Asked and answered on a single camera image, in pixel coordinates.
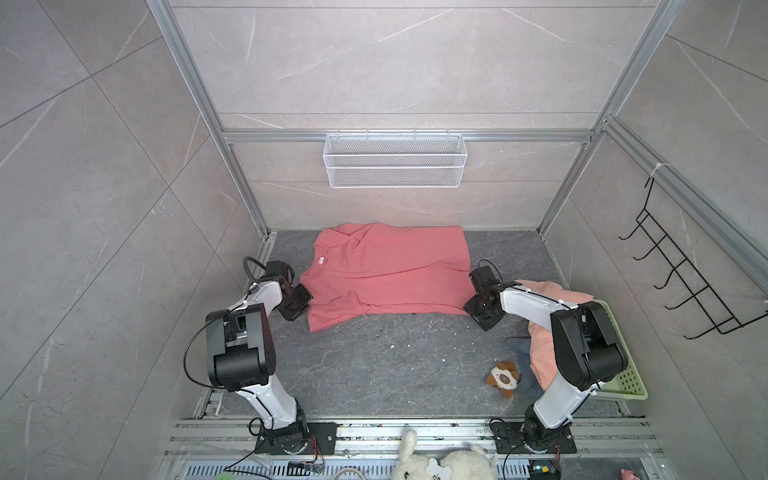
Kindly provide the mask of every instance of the plush toy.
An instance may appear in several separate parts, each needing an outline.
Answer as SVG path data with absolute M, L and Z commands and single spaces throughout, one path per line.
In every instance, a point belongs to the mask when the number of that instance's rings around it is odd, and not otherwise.
M 519 379 L 520 374 L 515 368 L 515 364 L 505 360 L 504 362 L 496 363 L 496 366 L 491 370 L 491 374 L 485 377 L 485 383 L 501 390 L 504 398 L 511 399 L 515 394 L 514 390 L 518 388 Z
M 485 451 L 473 445 L 471 450 L 451 452 L 439 465 L 426 455 L 415 455 L 418 437 L 408 429 L 400 443 L 400 459 L 392 472 L 392 480 L 497 480 L 496 459 L 489 460 Z

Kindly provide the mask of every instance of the green plastic basket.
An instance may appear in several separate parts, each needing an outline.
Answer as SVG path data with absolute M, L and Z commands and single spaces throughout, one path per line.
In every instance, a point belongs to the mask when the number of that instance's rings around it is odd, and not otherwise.
M 611 312 L 611 308 L 603 300 L 594 300 L 600 303 L 605 308 L 608 318 L 611 319 L 611 323 L 614 324 L 616 334 L 621 341 L 621 345 L 624 347 L 624 351 L 627 353 L 627 359 L 629 365 L 625 370 L 619 372 L 610 382 L 605 383 L 595 395 L 599 399 L 606 400 L 645 400 L 648 398 L 648 391 L 645 389 L 643 379 L 640 377 L 640 372 L 637 371 L 637 366 L 634 364 L 632 354 L 629 353 L 627 343 L 624 341 L 624 337 L 621 335 L 619 324 L 616 323 L 614 313 Z

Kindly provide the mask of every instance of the black hook rack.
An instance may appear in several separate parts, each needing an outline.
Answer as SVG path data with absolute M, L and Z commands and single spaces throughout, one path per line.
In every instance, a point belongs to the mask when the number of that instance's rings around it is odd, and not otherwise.
M 640 258 L 632 257 L 632 258 L 634 258 L 635 260 L 638 260 L 638 261 L 639 260 L 644 260 L 648 255 L 650 255 L 651 252 L 653 252 L 654 250 L 659 250 L 659 253 L 661 253 L 661 256 L 664 257 L 664 259 L 667 261 L 667 263 L 669 263 L 669 266 L 672 268 L 672 270 L 670 271 L 670 274 L 667 275 L 667 280 L 664 282 L 664 285 L 661 285 L 661 286 L 654 285 L 654 288 L 657 289 L 657 290 L 662 290 L 664 287 L 666 287 L 669 284 L 670 279 L 672 278 L 672 275 L 674 273 L 676 273 L 677 277 L 680 279 L 680 281 L 683 283 L 683 285 L 685 285 L 685 288 L 688 290 L 688 293 L 690 294 L 690 296 L 688 298 L 686 298 L 682 302 L 678 303 L 676 306 L 664 306 L 664 308 L 667 309 L 667 310 L 675 310 L 677 308 L 682 307 L 683 305 L 685 305 L 686 303 L 690 302 L 691 300 L 694 300 L 699 305 L 699 307 L 702 309 L 702 311 L 704 312 L 704 315 L 707 316 L 707 318 L 710 321 L 710 323 L 712 323 L 712 326 L 709 329 L 704 330 L 702 333 L 699 333 L 698 335 L 695 335 L 695 336 L 687 336 L 686 335 L 684 337 L 686 339 L 688 339 L 688 340 L 693 340 L 693 339 L 699 338 L 700 336 L 706 335 L 707 333 L 709 333 L 709 332 L 711 332 L 713 330 L 717 330 L 717 332 L 720 333 L 721 335 L 725 335 L 726 333 L 731 333 L 734 330 L 743 328 L 743 327 L 749 325 L 750 323 L 756 322 L 759 319 L 767 317 L 768 316 L 768 310 L 766 311 L 765 314 L 763 314 L 761 316 L 758 316 L 757 318 L 752 319 L 752 320 L 750 320 L 748 322 L 742 322 L 742 321 L 740 321 L 739 319 L 736 318 L 736 315 L 734 315 L 733 312 L 730 311 L 730 308 L 728 308 L 728 305 L 726 305 L 725 302 L 723 301 L 723 299 L 720 298 L 720 295 L 718 295 L 717 292 L 714 290 L 714 288 L 712 288 L 712 286 L 707 281 L 707 279 L 704 278 L 704 275 L 702 275 L 701 272 L 699 271 L 699 269 L 696 268 L 694 263 L 691 262 L 688 259 L 688 255 L 686 255 L 680 249 L 680 247 L 677 245 L 677 242 L 675 242 L 672 239 L 672 237 L 670 237 L 670 235 L 667 233 L 667 231 L 656 221 L 654 216 L 651 215 L 650 212 L 648 211 L 648 200 L 650 199 L 650 191 L 653 189 L 653 187 L 654 187 L 654 179 L 652 177 L 649 177 L 648 180 L 645 182 L 645 185 L 643 186 L 643 188 L 648 188 L 648 194 L 645 197 L 645 204 L 643 205 L 643 210 L 641 210 L 640 213 L 637 215 L 637 217 L 635 217 L 635 221 L 637 222 L 637 226 L 634 228 L 634 230 L 632 230 L 632 232 L 629 235 L 627 235 L 626 237 L 619 237 L 619 239 L 621 239 L 621 240 L 629 240 L 635 234 L 635 232 L 637 232 L 638 230 L 643 230 L 643 232 L 648 236 L 650 241 L 652 241 L 654 243 L 654 245 L 642 257 L 640 257 Z M 654 238 L 650 235 L 650 233 L 648 233 L 648 230 L 646 230 L 646 228 L 644 226 L 644 223 L 647 220 L 652 220 L 656 224 L 656 227 L 659 230 L 661 230 L 661 232 L 664 234 L 664 235 L 662 235 L 662 237 L 658 241 L 654 240 Z M 667 239 L 672 243 L 672 245 L 674 245 L 674 247 L 677 249 L 677 252 L 683 257 L 683 259 L 680 262 L 672 263 L 672 260 L 670 260 L 669 256 L 661 249 L 661 246 L 660 246 L 661 242 L 663 242 L 664 240 L 667 240 Z M 699 290 L 697 290 L 696 292 L 694 292 L 690 288 L 690 286 L 688 285 L 688 282 L 685 281 L 683 276 L 680 275 L 680 272 L 677 270 L 680 267 L 682 267 L 685 263 L 687 263 L 690 266 L 690 268 L 692 268 L 696 272 L 696 275 L 698 275 L 699 278 L 701 278 L 701 281 L 704 283 L 704 287 L 699 289 Z M 709 290 L 715 296 L 715 298 L 717 298 L 717 300 L 723 306 L 725 311 L 728 312 L 729 317 L 727 319 L 725 319 L 724 321 L 716 322 L 712 318 L 712 316 L 710 315 L 709 311 L 707 311 L 707 308 L 705 308 L 704 305 L 699 300 L 698 296 L 701 293 L 704 293 L 707 290 Z M 735 326 L 733 326 L 733 325 L 732 326 L 725 326 L 726 323 L 731 322 L 731 321 L 736 322 L 736 325 Z

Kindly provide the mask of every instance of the zip tie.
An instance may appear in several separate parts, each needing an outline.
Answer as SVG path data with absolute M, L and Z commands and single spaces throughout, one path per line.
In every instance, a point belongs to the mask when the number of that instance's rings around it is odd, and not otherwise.
M 653 177 L 653 175 L 656 173 L 656 170 L 658 170 L 661 166 L 671 167 L 671 164 L 662 164 L 661 162 L 657 162 L 654 169 L 650 171 L 650 176 Z

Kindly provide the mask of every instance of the laundry basket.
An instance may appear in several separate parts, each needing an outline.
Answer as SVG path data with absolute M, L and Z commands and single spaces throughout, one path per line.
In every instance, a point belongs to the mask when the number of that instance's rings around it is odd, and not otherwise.
M 458 187 L 467 150 L 460 134 L 335 134 L 323 161 L 332 188 Z
M 610 382 L 605 383 L 596 393 L 596 397 L 599 399 L 607 400 L 645 400 L 648 398 L 648 392 L 643 384 L 643 379 L 640 377 L 640 373 L 637 371 L 637 366 L 634 364 L 632 355 L 629 353 L 627 343 L 624 341 L 624 337 L 621 335 L 621 330 L 616 322 L 614 313 L 611 312 L 611 308 L 603 300 L 594 300 L 600 303 L 605 312 L 608 314 L 608 318 L 611 319 L 611 323 L 616 329 L 616 334 L 621 341 L 621 345 L 624 347 L 624 351 L 627 353 L 628 366 L 626 369 L 618 373 Z

